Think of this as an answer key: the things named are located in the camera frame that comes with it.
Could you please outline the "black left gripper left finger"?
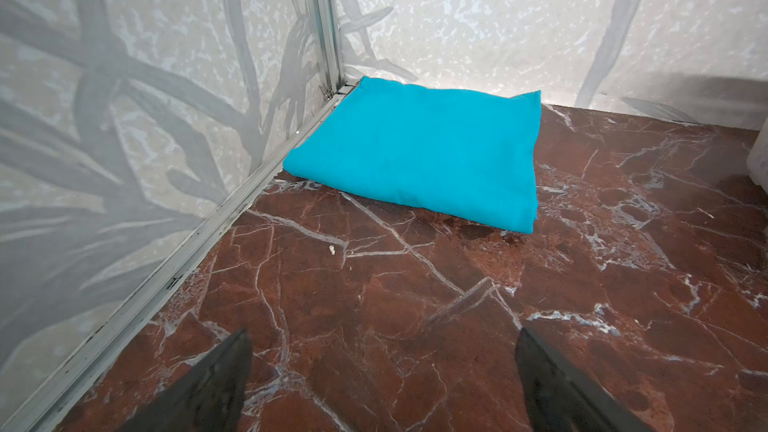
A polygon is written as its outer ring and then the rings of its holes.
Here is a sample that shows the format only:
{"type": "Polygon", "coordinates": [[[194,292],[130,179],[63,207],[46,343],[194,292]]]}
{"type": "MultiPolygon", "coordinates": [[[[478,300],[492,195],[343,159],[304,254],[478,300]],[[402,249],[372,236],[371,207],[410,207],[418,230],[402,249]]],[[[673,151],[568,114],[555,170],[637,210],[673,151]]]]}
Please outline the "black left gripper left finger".
{"type": "Polygon", "coordinates": [[[235,431],[251,372],[246,330],[214,347],[151,403],[126,421],[122,431],[235,431]]]}

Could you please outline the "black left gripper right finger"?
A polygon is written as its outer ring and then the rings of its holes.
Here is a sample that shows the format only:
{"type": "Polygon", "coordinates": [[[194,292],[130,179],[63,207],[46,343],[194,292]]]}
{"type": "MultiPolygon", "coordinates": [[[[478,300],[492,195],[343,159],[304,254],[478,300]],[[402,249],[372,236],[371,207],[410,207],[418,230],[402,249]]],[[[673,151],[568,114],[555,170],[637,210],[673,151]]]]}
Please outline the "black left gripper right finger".
{"type": "Polygon", "coordinates": [[[515,362],[534,431],[649,431],[651,427],[529,328],[515,362]]]}

